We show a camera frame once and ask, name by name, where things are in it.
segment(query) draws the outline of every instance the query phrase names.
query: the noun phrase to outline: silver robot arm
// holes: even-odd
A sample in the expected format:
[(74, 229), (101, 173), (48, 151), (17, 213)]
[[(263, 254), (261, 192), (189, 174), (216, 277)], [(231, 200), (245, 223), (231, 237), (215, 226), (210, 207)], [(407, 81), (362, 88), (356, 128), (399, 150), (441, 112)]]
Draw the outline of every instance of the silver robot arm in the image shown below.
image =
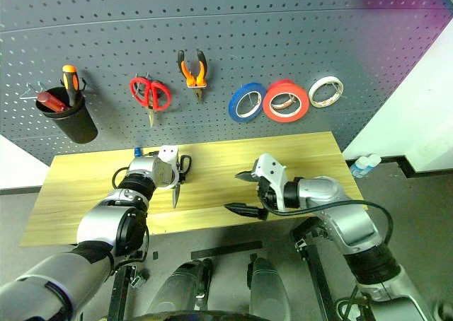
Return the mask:
[(179, 171), (177, 146), (135, 158), (117, 189), (82, 218), (76, 248), (0, 288), (0, 320), (73, 320), (118, 267), (144, 259), (149, 200), (156, 188), (177, 188), (187, 171)]
[[(294, 209), (304, 213), (322, 208), (324, 204), (351, 200), (340, 183), (331, 177), (289, 181), (285, 168), (270, 154), (264, 153), (256, 160), (252, 171), (236, 175), (241, 180), (258, 182), (258, 196), (265, 211), (237, 203), (225, 207), (243, 216), (265, 219), (268, 212), (295, 215), (297, 210)], [(370, 307), (376, 321), (433, 320), (363, 205), (344, 204), (313, 213), (346, 259), (357, 280), (357, 287), (371, 300)]]

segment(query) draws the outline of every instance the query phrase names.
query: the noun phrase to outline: floor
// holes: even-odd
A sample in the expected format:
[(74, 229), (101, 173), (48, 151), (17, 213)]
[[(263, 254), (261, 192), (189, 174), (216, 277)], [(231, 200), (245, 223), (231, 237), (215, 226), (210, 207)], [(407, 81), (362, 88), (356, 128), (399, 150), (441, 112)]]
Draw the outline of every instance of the floor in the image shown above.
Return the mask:
[[(390, 248), (426, 301), (453, 301), (453, 175), (406, 179), (396, 163), (386, 163), (367, 177), (357, 179), (357, 184), (365, 199), (385, 206), (392, 213), (395, 230)], [(70, 246), (18, 247), (36, 196), (0, 197), (0, 286), (46, 256), (71, 249)], [(370, 213), (385, 233), (385, 219), (380, 212)], [(277, 267), (289, 295), (293, 320), (320, 320), (308, 269), (289, 238), (289, 231), (300, 222), (300, 219), (258, 222), (151, 237), (150, 254), (157, 251), (159, 257), (149, 256), (144, 263), (150, 279), (139, 289), (130, 290), (126, 317), (147, 311), (166, 277), (179, 264), (190, 260), (190, 252), (260, 240), (262, 249), (213, 258), (210, 309), (248, 310), (250, 291), (246, 286), (246, 268), (250, 256), (257, 254), (267, 257)], [(348, 296), (354, 281), (344, 259), (330, 241), (316, 242), (334, 299)], [(85, 321), (96, 321), (107, 314), (112, 286), (113, 278), (110, 278), (85, 307)]]

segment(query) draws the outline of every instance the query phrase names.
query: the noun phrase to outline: metal rod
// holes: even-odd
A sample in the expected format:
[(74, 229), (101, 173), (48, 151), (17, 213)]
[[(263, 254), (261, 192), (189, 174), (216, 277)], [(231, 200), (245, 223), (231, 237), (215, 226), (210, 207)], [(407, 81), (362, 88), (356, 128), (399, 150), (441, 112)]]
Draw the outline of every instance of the metal rod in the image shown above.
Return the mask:
[(123, 321), (131, 273), (132, 266), (124, 266), (116, 273), (110, 306), (108, 307), (107, 321)]
[(337, 320), (335, 304), (331, 290), (328, 287), (324, 268), (319, 258), (318, 250), (313, 244), (312, 234), (319, 227), (320, 220), (311, 217), (292, 230), (292, 239), (299, 245), (298, 251), (309, 266), (311, 281), (318, 301), (323, 321)]

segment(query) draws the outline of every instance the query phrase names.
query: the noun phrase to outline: tape roll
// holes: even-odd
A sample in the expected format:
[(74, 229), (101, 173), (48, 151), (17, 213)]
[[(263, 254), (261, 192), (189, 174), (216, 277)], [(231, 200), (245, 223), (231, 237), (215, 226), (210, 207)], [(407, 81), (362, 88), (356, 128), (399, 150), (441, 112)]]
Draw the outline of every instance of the tape roll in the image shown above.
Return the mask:
[[(273, 105), (272, 101), (279, 95), (289, 95), (289, 101), (291, 101), (291, 103), (293, 101), (299, 102), (299, 106), (295, 111), (289, 114), (282, 114), (281, 112), (276, 111), (276, 105)], [(289, 101), (279, 105), (286, 105), (285, 107), (288, 107), (289, 105), (287, 105), (287, 103)], [(278, 81), (277, 83), (272, 84), (269, 87), (268, 93), (266, 93), (263, 101), (264, 113), (270, 119), (281, 123), (294, 122), (302, 118), (309, 110), (309, 106), (310, 103), (306, 91), (300, 86), (294, 84), (291, 80)]]
[[(313, 99), (314, 94), (320, 87), (325, 86), (327, 84), (333, 85), (333, 87), (336, 90), (335, 94), (332, 97), (328, 98), (327, 100), (323, 100), (321, 102), (316, 102)], [(320, 80), (316, 81), (315, 84), (312, 85), (309, 90), (310, 103), (314, 107), (328, 107), (329, 105), (332, 105), (340, 98), (341, 94), (343, 93), (343, 89), (344, 89), (343, 83), (341, 83), (341, 81), (338, 78), (336, 78), (334, 76), (328, 76), (328, 77), (321, 78)]]
[[(240, 114), (238, 111), (239, 105), (249, 96), (256, 94), (258, 96), (258, 101), (253, 106), (252, 110), (246, 112), (245, 114)], [(244, 85), (242, 88), (237, 90), (228, 104), (228, 113), (230, 117), (236, 122), (248, 122), (251, 119), (255, 118), (263, 109), (263, 99), (266, 96), (266, 89), (259, 83), (249, 83)]]

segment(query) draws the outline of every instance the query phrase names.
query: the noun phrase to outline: wooden table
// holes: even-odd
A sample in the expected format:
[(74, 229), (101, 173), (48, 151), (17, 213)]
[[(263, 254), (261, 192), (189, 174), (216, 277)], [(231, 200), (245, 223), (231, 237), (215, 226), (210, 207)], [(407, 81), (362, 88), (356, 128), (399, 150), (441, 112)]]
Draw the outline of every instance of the wooden table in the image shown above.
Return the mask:
[[(158, 150), (146, 148), (144, 151)], [(148, 210), (151, 234), (260, 222), (231, 213), (229, 202), (260, 206), (256, 183), (234, 178), (251, 170), (260, 154), (268, 152), (287, 166), (287, 176), (331, 176), (353, 199), (361, 199), (332, 133), (242, 139), (179, 146), (180, 155), (193, 157), (187, 182), (181, 186), (176, 209), (171, 190), (156, 190)], [(82, 217), (112, 190), (111, 178), (133, 159), (132, 150), (55, 156), (21, 246), (61, 245), (76, 242)], [(269, 219), (277, 219), (270, 214)]]

